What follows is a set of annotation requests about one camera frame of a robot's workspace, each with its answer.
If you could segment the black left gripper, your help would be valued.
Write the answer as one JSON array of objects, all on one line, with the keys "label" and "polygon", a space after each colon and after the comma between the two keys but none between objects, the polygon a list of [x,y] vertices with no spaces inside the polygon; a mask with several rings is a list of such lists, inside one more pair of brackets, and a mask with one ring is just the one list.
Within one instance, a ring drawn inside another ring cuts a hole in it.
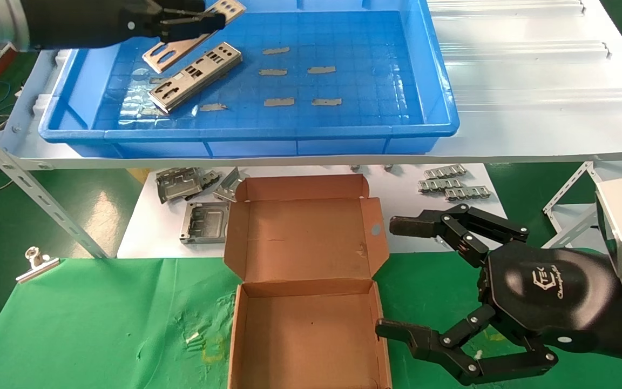
[{"label": "black left gripper", "polygon": [[[203,12],[205,1],[74,1],[73,5],[74,48],[104,48],[133,37],[154,37],[159,24],[160,41],[165,43],[195,39],[226,25],[225,15]],[[160,21],[164,12],[182,15]]]}]

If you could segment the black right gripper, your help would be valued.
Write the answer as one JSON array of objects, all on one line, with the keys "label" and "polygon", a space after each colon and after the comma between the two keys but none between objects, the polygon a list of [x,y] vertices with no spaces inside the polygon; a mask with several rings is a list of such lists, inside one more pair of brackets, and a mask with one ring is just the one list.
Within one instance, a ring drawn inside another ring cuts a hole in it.
[{"label": "black right gripper", "polygon": [[[558,362],[545,345],[575,353],[605,348],[603,315],[619,278],[604,254],[528,246],[521,243],[528,240],[525,226],[466,204],[394,216],[389,231],[439,237],[468,264],[482,267],[477,286],[484,305],[446,332],[385,318],[375,324],[378,337],[405,343],[413,359],[440,365],[462,386],[544,375]],[[489,253],[476,236],[503,246]],[[463,346],[489,325],[525,352],[484,359],[465,353]]]}]

